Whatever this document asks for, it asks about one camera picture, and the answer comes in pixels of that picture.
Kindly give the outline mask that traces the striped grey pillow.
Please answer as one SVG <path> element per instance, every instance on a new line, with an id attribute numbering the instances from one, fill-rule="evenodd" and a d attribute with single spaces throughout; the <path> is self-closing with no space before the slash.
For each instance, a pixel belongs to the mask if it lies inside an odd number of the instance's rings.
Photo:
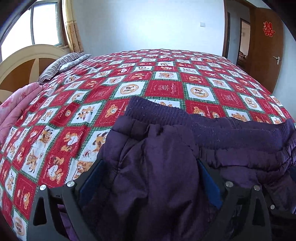
<path id="1" fill-rule="evenodd" d="M 69 53 L 51 63 L 39 76 L 39 84 L 43 85 L 50 81 L 58 73 L 66 72 L 84 60 L 91 57 L 91 54 Z"/>

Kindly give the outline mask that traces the red double happiness sticker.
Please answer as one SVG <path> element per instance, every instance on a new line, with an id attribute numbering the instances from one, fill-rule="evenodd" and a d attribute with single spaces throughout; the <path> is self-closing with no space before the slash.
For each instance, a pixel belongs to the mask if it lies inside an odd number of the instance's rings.
<path id="1" fill-rule="evenodd" d="M 266 36 L 272 38 L 275 34 L 275 30 L 273 29 L 273 25 L 271 22 L 265 21 L 263 22 L 263 32 Z"/>

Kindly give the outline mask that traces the purple puffer jacket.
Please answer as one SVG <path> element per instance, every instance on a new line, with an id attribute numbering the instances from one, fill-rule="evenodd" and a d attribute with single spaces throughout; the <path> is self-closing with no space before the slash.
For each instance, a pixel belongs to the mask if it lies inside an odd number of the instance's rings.
<path id="1" fill-rule="evenodd" d="M 217 210 L 208 202 L 197 161 L 236 186 L 257 185 L 263 193 L 264 166 L 295 166 L 295 125 L 210 119 L 133 97 L 107 134 L 101 159 L 104 175 L 82 207 L 95 235 L 203 240 Z M 272 240 L 295 240 L 295 221 L 270 224 Z"/>

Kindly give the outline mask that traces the brown wooden door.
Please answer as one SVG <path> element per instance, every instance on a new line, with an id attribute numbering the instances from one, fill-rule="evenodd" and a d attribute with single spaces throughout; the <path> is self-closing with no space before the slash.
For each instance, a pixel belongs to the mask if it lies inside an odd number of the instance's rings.
<path id="1" fill-rule="evenodd" d="M 273 25 L 275 34 L 272 38 L 263 32 L 263 22 Z M 253 8 L 250 10 L 250 43 L 247 55 L 247 73 L 263 85 L 269 92 L 276 86 L 281 68 L 273 56 L 283 54 L 283 22 L 271 9 Z"/>

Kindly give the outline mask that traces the cream and wood headboard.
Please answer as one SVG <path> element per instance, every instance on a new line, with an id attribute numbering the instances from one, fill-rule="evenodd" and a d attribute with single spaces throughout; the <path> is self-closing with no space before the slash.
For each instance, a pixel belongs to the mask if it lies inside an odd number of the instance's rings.
<path id="1" fill-rule="evenodd" d="M 40 74 L 55 60 L 68 54 L 53 45 L 37 44 L 16 51 L 1 62 L 1 103 L 16 90 L 37 82 Z"/>

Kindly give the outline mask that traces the red patchwork bear quilt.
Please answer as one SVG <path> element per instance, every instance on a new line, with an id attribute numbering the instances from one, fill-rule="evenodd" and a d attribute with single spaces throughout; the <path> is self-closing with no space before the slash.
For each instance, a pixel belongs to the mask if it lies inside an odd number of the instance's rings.
<path id="1" fill-rule="evenodd" d="M 58 73 L 11 127 L 1 146 L 1 214 L 26 240 L 37 189 L 89 170 L 130 98 L 207 118 L 280 124 L 289 112 L 222 56 L 152 49 L 90 57 Z"/>

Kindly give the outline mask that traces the pink folded blanket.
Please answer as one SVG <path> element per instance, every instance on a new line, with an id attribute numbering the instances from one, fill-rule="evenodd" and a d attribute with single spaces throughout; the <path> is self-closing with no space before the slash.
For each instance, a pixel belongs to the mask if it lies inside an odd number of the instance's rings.
<path id="1" fill-rule="evenodd" d="M 43 86 L 39 85 L 39 83 L 30 83 L 16 90 L 1 104 L 1 146 L 8 136 L 11 127 L 42 90 Z"/>

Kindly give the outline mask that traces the window with frame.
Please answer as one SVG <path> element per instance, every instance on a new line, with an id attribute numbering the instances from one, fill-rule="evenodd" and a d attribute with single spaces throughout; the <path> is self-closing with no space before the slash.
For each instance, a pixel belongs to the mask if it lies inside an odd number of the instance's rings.
<path id="1" fill-rule="evenodd" d="M 1 43 L 1 61 L 16 51 L 36 44 L 65 47 L 62 1 L 35 1 L 9 27 Z"/>

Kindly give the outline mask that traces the yellow floral curtain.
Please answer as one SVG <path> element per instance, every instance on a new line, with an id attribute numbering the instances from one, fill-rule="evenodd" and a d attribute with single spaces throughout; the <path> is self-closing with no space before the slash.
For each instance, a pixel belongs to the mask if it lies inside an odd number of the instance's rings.
<path id="1" fill-rule="evenodd" d="M 70 51 L 76 53 L 84 52 L 77 21 L 74 15 L 73 1 L 62 0 L 62 15 Z"/>

